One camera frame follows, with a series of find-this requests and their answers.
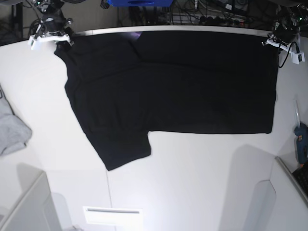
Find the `black T-shirt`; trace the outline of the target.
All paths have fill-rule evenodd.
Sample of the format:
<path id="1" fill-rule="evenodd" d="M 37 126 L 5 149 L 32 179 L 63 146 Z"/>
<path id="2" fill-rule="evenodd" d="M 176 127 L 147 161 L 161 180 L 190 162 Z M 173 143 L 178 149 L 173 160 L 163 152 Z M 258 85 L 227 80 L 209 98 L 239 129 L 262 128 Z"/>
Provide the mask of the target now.
<path id="1" fill-rule="evenodd" d="M 144 31 L 74 38 L 55 50 L 72 110 L 107 170 L 148 157 L 152 131 L 269 134 L 277 49 L 262 37 Z"/>

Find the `blue box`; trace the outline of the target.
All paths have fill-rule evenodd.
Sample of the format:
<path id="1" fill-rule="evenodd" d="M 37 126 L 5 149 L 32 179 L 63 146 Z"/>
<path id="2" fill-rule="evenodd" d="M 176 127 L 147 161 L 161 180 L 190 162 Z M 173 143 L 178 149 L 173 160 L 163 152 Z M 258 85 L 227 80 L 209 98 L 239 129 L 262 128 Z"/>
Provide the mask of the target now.
<path id="1" fill-rule="evenodd" d="M 107 0 L 115 7 L 169 7 L 173 0 Z"/>

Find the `blue glue gun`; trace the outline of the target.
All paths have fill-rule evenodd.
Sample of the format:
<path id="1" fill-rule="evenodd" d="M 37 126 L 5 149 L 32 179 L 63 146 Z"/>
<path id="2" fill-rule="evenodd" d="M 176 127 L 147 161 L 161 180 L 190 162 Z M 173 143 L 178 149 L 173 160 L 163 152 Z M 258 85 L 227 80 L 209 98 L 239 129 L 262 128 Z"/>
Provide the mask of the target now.
<path id="1" fill-rule="evenodd" d="M 297 100 L 294 99 L 296 126 L 294 134 L 296 135 L 297 160 L 302 167 L 308 161 L 308 127 L 300 119 Z"/>

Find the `grey folded cloth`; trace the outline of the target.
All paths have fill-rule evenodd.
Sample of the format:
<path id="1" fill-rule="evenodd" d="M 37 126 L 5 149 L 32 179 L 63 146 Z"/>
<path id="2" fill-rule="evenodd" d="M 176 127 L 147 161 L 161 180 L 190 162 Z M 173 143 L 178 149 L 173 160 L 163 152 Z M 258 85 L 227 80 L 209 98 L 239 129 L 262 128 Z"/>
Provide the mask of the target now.
<path id="1" fill-rule="evenodd" d="M 17 117 L 4 91 L 0 88 L 0 155 L 8 155 L 26 148 L 32 130 Z"/>

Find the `black keyboard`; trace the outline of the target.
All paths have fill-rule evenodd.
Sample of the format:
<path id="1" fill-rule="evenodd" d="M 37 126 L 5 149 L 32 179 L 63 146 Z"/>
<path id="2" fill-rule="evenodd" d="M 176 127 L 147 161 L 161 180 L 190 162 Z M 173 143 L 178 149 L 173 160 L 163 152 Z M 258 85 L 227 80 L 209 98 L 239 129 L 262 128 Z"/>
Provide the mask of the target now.
<path id="1" fill-rule="evenodd" d="M 295 181 L 295 188 L 300 197 L 308 206 L 308 163 L 299 164 L 298 168 L 292 172 Z"/>

